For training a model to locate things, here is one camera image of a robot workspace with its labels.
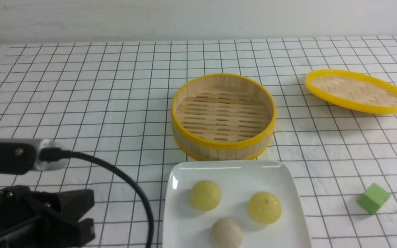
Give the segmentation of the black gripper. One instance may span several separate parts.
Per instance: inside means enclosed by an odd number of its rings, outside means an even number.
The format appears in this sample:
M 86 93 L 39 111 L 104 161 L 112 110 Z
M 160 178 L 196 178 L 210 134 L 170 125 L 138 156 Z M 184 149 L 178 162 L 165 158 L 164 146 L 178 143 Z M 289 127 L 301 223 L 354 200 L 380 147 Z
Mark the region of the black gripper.
M 94 220 L 79 221 L 94 204 L 91 189 L 48 193 L 5 187 L 0 191 L 0 248 L 81 248 L 95 238 Z M 73 221 L 57 220 L 57 212 Z

